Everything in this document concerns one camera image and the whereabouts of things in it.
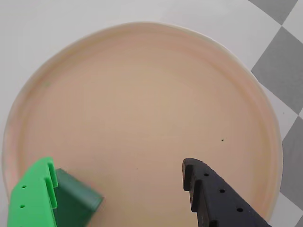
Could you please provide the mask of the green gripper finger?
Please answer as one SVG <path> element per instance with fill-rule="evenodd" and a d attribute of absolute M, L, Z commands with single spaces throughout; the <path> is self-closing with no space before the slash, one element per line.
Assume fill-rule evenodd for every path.
<path fill-rule="evenodd" d="M 8 227 L 55 227 L 58 186 L 53 159 L 44 157 L 27 169 L 11 192 Z"/>

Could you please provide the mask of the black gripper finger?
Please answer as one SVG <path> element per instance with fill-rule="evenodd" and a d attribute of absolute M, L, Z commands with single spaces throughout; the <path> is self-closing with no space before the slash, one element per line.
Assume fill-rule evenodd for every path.
<path fill-rule="evenodd" d="M 183 189 L 200 227 L 268 227 L 265 221 L 211 167 L 195 158 L 182 163 Z"/>

